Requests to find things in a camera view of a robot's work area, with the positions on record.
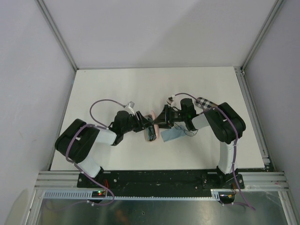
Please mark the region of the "black frame glasses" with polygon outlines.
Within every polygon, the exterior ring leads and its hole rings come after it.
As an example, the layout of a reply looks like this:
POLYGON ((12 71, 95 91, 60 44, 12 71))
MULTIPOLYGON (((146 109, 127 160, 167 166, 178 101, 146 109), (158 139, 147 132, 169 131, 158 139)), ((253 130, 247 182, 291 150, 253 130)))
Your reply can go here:
POLYGON ((157 138, 155 128, 148 128, 146 129, 146 131, 147 131, 147 140, 149 142, 155 141, 157 138))

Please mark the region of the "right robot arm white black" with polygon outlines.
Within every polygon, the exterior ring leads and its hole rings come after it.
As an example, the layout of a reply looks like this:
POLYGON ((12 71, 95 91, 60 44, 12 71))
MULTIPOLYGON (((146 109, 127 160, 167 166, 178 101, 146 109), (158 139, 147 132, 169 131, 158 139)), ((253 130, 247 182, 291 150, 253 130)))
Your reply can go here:
POLYGON ((197 113, 190 98, 180 101, 180 109, 165 105, 162 112, 154 119, 153 124, 159 128, 169 129, 176 122, 183 122, 189 132, 210 127, 220 141, 220 158, 216 171, 216 182, 221 188, 227 188, 237 179, 237 142, 246 130, 244 120, 225 102, 211 106, 197 113))

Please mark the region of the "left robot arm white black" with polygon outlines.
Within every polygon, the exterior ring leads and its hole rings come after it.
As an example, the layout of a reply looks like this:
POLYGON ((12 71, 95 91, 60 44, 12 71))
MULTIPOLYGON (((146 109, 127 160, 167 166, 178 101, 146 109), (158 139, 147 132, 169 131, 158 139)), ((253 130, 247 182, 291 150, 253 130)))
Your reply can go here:
POLYGON ((88 175, 87 182, 97 188, 103 184, 104 178, 100 173, 102 167, 91 154, 93 145, 102 143, 116 146, 123 140, 124 134, 131 131, 145 131, 146 140, 154 141, 158 132, 158 126, 153 125, 155 118, 154 112, 143 116, 139 111, 135 114, 118 111, 114 121, 107 128, 76 119, 59 136, 54 147, 68 162, 88 175))

